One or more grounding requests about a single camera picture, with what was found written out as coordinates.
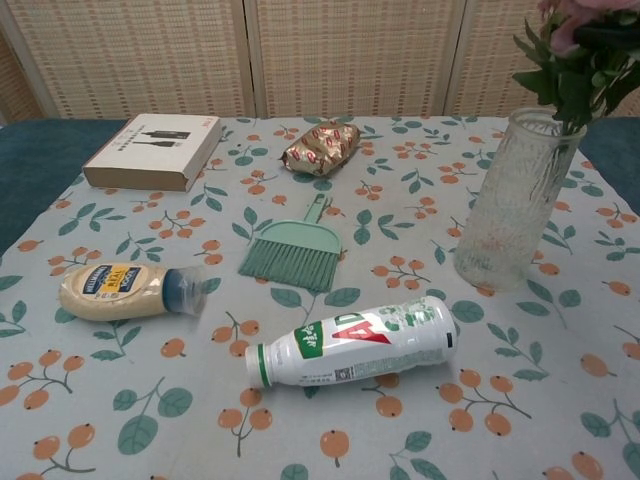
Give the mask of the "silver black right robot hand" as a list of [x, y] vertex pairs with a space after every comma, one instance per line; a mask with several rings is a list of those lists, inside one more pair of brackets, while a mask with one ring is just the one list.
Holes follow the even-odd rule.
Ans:
[[638, 25], [594, 24], [578, 27], [574, 41], [585, 48], [633, 50], [639, 47]]

